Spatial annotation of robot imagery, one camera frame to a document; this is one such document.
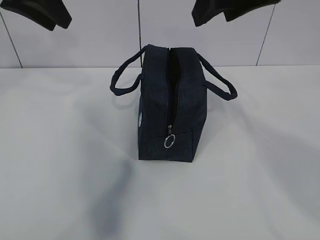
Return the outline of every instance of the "handbag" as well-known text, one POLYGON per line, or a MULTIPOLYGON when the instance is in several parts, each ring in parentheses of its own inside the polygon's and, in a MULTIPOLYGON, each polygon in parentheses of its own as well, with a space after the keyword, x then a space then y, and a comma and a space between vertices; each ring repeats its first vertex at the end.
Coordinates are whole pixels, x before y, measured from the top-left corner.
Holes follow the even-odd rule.
POLYGON ((193 48, 143 47, 115 71, 110 90, 121 96, 141 82, 138 112, 138 157, 191 163, 207 118, 207 89, 224 100, 235 99, 234 86, 193 48), (144 54, 142 72, 128 88, 116 83, 125 68, 144 54), (223 82, 230 93, 207 81, 203 68, 223 82))

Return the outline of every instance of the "zipper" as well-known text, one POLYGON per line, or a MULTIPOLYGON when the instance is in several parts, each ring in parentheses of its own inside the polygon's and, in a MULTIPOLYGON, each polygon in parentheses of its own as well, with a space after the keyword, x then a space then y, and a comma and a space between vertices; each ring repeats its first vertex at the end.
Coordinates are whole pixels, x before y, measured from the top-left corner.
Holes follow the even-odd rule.
POLYGON ((177 52, 174 48, 167 49, 166 82, 168 85, 168 115, 167 115, 167 138, 164 141, 166 149, 171 148, 175 143, 176 136, 173 134, 173 127, 178 109, 178 90, 181 78, 181 69, 177 52))

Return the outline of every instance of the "metal key ring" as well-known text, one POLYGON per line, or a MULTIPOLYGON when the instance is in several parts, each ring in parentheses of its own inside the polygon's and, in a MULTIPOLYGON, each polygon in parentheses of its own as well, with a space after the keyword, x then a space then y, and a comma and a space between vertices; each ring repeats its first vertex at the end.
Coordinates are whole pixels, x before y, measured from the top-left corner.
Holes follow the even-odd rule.
POLYGON ((171 148, 172 147, 172 145, 175 143, 175 141, 176 141, 176 136, 174 135, 174 134, 171 134, 171 135, 169 135, 169 136, 167 136, 166 137, 166 139, 164 140, 164 147, 166 148, 166 149, 169 149, 169 148, 171 148), (167 146, 167 141, 169 140, 169 138, 171 138, 171 137, 173 137, 173 141, 171 142, 171 144, 169 145, 169 146, 167 146))

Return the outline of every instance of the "black strap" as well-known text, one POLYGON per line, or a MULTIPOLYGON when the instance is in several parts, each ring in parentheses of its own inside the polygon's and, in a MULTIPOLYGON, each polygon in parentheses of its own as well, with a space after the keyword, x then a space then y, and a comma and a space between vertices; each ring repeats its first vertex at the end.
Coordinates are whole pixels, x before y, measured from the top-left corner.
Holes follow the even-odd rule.
POLYGON ((224 79, 211 65, 210 63, 205 60, 199 53, 198 57, 204 68, 211 73, 213 76, 215 76, 217 79, 219 79, 221 82, 223 82, 230 90, 230 93, 223 91, 221 88, 217 87, 213 83, 209 81, 204 81, 203 85, 209 89, 210 91, 217 94, 219 97, 223 98, 224 100, 230 101, 232 99, 235 99, 238 96, 237 90, 235 87, 226 79, 224 79))
POLYGON ((128 67, 129 64, 133 63, 135 60, 137 60, 141 55, 146 51, 147 46, 144 46, 136 55, 133 57, 129 58, 127 61, 125 61, 117 71, 112 76, 111 80, 111 85, 110 85, 110 90, 116 95, 116 96, 121 96, 124 94, 128 94, 133 92, 134 90, 137 89, 139 86, 140 80, 142 78, 142 74, 139 74, 138 77, 136 78, 134 84, 131 87, 128 88, 116 88, 116 84, 121 76, 121 74, 124 72, 126 67, 128 67))

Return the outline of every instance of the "tile grout line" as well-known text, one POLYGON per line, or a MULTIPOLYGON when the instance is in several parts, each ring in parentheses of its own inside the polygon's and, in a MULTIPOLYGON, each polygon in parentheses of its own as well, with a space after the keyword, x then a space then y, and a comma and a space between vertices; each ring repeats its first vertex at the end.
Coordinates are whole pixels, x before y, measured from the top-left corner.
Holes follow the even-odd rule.
POLYGON ((266 28, 266 32, 265 32, 265 35, 264 35, 262 46, 261 46, 261 49, 260 49, 260 52, 259 52, 259 55, 258 55, 258 59, 257 59, 256 64, 255 64, 256 66, 258 66, 259 59, 260 59, 260 56, 261 56, 261 53, 262 53, 262 49, 264 48, 264 45, 265 45, 265 41, 266 41, 266 38, 267 38, 267 34, 268 34, 268 31, 269 31, 269 27, 270 27, 270 23, 271 23, 272 17, 273 17, 274 12, 275 12, 275 8, 276 8, 276 4, 273 6, 273 10, 272 10, 272 13, 271 13, 269 24, 268 24, 268 27, 266 28))
POLYGON ((20 64, 21 68, 23 69, 24 67, 22 66, 22 63, 21 63, 20 57, 19 57, 19 55, 18 55, 17 49, 16 49, 16 47, 15 47, 15 45, 14 45, 14 42, 13 42, 13 40, 12 40, 12 38, 11 38, 10 33, 9 33, 9 29, 8 29, 7 24, 6 24, 6 22, 5 22, 4 16, 2 16, 2 13, 1 13, 1 12, 0 12, 0 16, 1 16, 1 19, 2 19, 2 21, 3 21, 3 25, 4 25, 4 27, 5 27, 5 30, 6 30, 6 32, 8 33, 8 36, 9 36, 9 38, 10 38, 10 42, 11 42, 12 47, 13 47, 13 49, 14 49, 15 55, 16 55, 16 57, 18 58, 18 61, 19 61, 19 64, 20 64))
MULTIPOLYGON (((139 28, 139 47, 140 47, 140 50, 142 49, 142 43, 141 43, 141 20, 140 20, 140 0, 137 0, 138 1, 138 28, 139 28)), ((140 56, 140 65, 142 67, 142 56, 140 56)))

